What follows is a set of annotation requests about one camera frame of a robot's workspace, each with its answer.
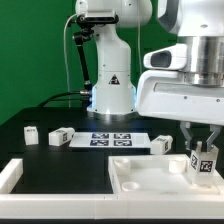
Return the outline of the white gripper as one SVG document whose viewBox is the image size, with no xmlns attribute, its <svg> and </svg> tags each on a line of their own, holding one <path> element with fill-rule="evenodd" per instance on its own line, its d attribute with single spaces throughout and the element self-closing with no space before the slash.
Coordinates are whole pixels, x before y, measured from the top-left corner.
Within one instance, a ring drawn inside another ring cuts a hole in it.
<svg viewBox="0 0 224 224">
<path fill-rule="evenodd" d="M 181 69 L 187 64 L 187 45 L 176 44 L 144 56 L 147 68 L 138 82 L 137 111 L 141 116 L 179 120 L 187 150 L 196 143 L 191 123 L 213 124 L 206 151 L 224 126 L 224 86 L 199 87 L 187 84 Z"/>
</svg>

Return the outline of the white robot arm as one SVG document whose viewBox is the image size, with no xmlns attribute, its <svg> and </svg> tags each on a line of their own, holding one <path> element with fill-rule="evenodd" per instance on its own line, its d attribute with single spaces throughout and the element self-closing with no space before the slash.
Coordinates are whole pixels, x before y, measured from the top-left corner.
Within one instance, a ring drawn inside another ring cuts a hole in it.
<svg viewBox="0 0 224 224">
<path fill-rule="evenodd" d="M 98 81 L 88 111 L 106 118 L 138 112 L 179 120 L 191 149 L 191 123 L 208 124 L 206 149 L 224 126 L 224 0 L 77 0 L 77 23 L 97 46 Z M 173 46 L 144 56 L 138 86 L 130 81 L 131 50 L 117 27 L 138 27 L 152 13 L 177 36 Z"/>
</svg>

